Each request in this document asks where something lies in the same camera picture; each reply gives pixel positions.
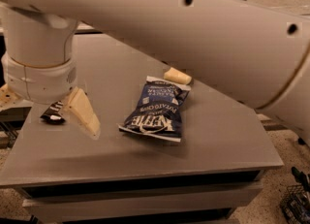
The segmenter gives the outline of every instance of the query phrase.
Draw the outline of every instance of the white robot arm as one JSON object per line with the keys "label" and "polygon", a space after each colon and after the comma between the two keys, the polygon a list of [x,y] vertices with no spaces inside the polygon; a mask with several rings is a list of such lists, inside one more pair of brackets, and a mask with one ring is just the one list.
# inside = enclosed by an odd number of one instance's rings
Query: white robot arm
{"label": "white robot arm", "polygon": [[[10,26],[12,15],[38,15],[37,22],[64,33],[64,29],[75,25],[74,19],[81,20],[175,68],[186,70],[195,79],[281,122],[310,144],[310,20],[305,17],[274,12],[239,0],[0,1],[11,6],[2,15],[5,29],[9,27],[5,30],[8,56],[14,62],[28,67],[35,63],[36,68],[50,65],[53,50],[49,45],[53,43],[48,43],[48,48],[36,49],[38,39],[35,38],[27,60],[30,64],[25,63],[23,41],[30,43],[29,35],[35,36],[37,32],[23,30],[25,25]],[[14,27],[18,28],[15,32],[11,31]],[[16,35],[24,32],[26,37],[19,40]],[[69,46],[69,40],[62,39],[62,47]],[[67,51],[58,56],[60,53],[55,53],[53,68],[61,67],[67,56],[70,57]],[[66,85],[63,95],[70,88]],[[17,89],[14,91],[24,96]],[[33,100],[40,102],[42,95]]]}

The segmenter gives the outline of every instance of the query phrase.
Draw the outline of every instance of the black basket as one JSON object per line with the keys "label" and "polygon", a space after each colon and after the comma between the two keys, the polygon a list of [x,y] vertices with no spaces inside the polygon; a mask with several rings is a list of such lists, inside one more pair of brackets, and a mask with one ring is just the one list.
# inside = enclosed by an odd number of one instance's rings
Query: black basket
{"label": "black basket", "polygon": [[280,208],[290,224],[310,224],[309,203],[306,201],[306,192],[302,185],[289,186],[287,188]]}

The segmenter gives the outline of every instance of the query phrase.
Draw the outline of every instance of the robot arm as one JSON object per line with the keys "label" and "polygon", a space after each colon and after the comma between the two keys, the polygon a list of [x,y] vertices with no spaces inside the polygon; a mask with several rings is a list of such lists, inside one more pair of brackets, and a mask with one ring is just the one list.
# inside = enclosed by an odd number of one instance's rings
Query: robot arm
{"label": "robot arm", "polygon": [[[0,1],[87,22],[280,121],[310,143],[307,18],[239,0]],[[15,39],[10,32],[9,55]]]}

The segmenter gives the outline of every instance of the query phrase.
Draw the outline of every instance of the snack bag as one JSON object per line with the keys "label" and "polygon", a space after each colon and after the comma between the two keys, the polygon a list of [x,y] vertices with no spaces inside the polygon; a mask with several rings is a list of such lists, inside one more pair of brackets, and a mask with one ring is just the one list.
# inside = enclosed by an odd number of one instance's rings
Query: snack bag
{"label": "snack bag", "polygon": [[120,131],[180,142],[182,119],[179,112],[191,87],[147,77],[136,109]]}

